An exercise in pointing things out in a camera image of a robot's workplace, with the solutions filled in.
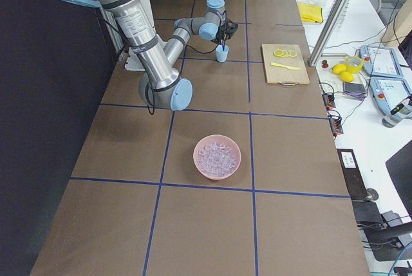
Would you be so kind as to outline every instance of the ice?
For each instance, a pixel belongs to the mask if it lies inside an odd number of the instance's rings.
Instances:
[[[197,160],[200,169],[215,178],[229,175],[237,164],[232,149],[224,142],[206,144],[203,149],[199,150]]]

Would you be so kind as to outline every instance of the bottle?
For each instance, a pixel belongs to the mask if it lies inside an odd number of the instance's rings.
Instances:
[[[385,127],[392,128],[412,112],[412,95],[403,99],[382,119]]]

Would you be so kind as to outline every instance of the blue cup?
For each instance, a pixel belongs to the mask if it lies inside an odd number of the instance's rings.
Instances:
[[[216,48],[216,59],[218,60],[218,62],[225,62],[227,60],[228,53],[229,47],[225,45],[225,49],[223,50],[223,46],[219,44]]]

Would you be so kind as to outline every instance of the white table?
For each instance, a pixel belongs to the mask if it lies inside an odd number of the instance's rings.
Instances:
[[[327,0],[324,4],[324,22],[330,13],[333,2],[334,0]],[[303,24],[311,48],[315,46],[324,22],[322,24]],[[337,48],[326,48],[324,53],[354,55],[361,45],[379,42],[380,36],[384,33],[383,28],[384,25],[369,0],[350,0],[343,23],[332,33],[326,47],[374,37],[367,41],[345,44]],[[400,63],[406,64],[401,53],[396,51]],[[412,71],[409,68],[402,68],[402,71],[404,78],[412,86]],[[412,120],[404,120],[392,129],[384,127],[381,123],[383,115],[370,94],[369,91],[368,97],[362,105],[346,120],[343,125],[344,134],[336,138],[335,145],[339,149],[354,150],[366,188],[373,188],[379,193],[380,197],[376,204],[380,213],[392,210],[400,216],[405,216],[407,215],[406,209],[392,184],[385,162],[412,140]],[[359,101],[337,97],[335,103],[337,111],[344,120],[359,104]],[[408,221],[410,218],[403,219],[403,222]],[[365,254],[370,271],[388,272],[393,264],[393,262],[376,261],[370,250],[366,250]],[[400,261],[398,265],[407,266],[406,261]]]

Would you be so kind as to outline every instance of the yellow knife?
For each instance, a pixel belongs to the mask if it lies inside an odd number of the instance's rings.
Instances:
[[[289,70],[300,70],[299,67],[293,67],[293,66],[287,66],[287,65],[282,65],[282,64],[278,64],[276,62],[271,62],[270,63],[271,66],[275,66],[275,67],[283,67]]]

